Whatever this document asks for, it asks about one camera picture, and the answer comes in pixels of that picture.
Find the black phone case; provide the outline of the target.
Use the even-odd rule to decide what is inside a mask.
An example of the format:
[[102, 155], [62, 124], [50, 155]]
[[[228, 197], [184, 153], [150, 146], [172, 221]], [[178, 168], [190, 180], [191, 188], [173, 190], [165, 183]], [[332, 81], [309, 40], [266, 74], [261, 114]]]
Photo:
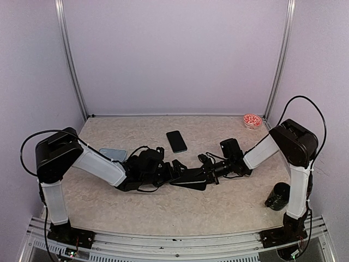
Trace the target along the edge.
[[206, 181], [200, 168], [186, 170], [181, 174], [180, 178], [170, 182], [170, 185], [188, 188], [188, 183], [196, 181]]

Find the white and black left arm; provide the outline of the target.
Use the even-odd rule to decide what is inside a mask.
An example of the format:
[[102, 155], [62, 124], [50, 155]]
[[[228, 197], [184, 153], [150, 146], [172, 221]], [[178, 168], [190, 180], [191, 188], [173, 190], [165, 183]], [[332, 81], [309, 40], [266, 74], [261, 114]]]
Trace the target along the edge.
[[69, 243], [76, 230], [68, 223], [62, 179], [72, 167], [107, 182], [116, 189], [138, 191], [151, 184], [159, 188], [181, 177], [178, 162], [164, 162], [164, 149], [145, 148], [124, 162], [109, 158], [82, 141], [74, 128], [66, 128], [38, 142], [35, 147], [37, 177], [55, 234]]

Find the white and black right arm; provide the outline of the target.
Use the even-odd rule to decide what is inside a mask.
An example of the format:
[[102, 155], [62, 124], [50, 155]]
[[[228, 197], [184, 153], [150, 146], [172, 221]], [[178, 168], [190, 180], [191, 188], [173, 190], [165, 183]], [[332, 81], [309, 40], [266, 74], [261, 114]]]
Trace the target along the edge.
[[213, 163], [203, 161], [202, 171], [196, 177], [205, 183], [216, 182], [218, 177], [235, 173], [249, 176], [252, 171], [275, 154], [281, 154], [290, 170], [290, 196], [286, 214], [292, 219], [300, 219], [307, 212], [309, 198], [309, 177], [312, 172], [318, 148], [317, 136], [292, 119], [283, 121], [272, 128], [254, 147], [245, 153], [236, 139], [221, 143], [223, 160]]

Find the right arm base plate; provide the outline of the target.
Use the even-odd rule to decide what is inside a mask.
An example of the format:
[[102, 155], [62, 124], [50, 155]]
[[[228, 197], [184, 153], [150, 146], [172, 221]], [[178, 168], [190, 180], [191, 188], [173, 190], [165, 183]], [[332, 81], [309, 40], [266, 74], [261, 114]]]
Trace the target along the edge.
[[306, 239], [308, 234], [304, 223], [307, 217], [308, 211], [298, 219], [292, 218], [285, 213], [281, 227], [263, 230], [259, 233], [263, 248], [275, 247]]

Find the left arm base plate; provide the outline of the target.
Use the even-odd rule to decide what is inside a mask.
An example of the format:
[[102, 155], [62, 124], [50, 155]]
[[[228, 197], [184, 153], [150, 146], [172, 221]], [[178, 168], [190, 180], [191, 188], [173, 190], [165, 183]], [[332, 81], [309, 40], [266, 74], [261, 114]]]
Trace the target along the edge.
[[78, 248], [91, 249], [95, 237], [95, 232], [74, 228], [70, 221], [61, 225], [50, 224], [47, 234], [48, 239], [59, 243], [75, 246]]

